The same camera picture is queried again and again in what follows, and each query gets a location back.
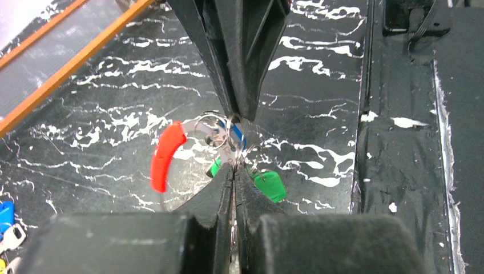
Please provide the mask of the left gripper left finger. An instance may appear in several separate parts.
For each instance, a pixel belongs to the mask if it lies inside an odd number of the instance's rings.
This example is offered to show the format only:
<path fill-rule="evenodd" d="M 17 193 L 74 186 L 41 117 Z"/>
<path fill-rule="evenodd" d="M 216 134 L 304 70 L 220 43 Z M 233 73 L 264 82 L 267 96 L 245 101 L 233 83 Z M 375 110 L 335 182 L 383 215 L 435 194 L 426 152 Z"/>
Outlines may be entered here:
<path fill-rule="evenodd" d="M 54 215 L 18 273 L 228 273 L 233 168 L 172 212 Z"/>

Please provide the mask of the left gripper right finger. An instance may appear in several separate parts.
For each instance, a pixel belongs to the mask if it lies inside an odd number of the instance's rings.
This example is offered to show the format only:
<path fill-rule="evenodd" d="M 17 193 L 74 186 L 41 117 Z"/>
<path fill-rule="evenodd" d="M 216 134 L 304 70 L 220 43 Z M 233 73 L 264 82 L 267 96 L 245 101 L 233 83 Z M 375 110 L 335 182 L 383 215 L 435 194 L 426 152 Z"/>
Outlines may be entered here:
<path fill-rule="evenodd" d="M 426 273 L 415 239 L 390 215 L 287 214 L 234 173 L 242 273 Z"/>

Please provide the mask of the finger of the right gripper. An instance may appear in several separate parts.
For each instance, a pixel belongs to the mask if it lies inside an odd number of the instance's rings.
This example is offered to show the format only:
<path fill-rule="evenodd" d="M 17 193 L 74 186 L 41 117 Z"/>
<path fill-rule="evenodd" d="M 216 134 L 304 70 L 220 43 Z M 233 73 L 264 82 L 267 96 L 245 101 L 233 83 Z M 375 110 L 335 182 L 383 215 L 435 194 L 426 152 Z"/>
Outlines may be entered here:
<path fill-rule="evenodd" d="M 285 29 L 290 1 L 233 1 L 231 72 L 238 114 L 254 121 L 261 85 Z"/>
<path fill-rule="evenodd" d="M 242 1 L 168 2 L 197 47 L 226 116 L 242 117 Z"/>

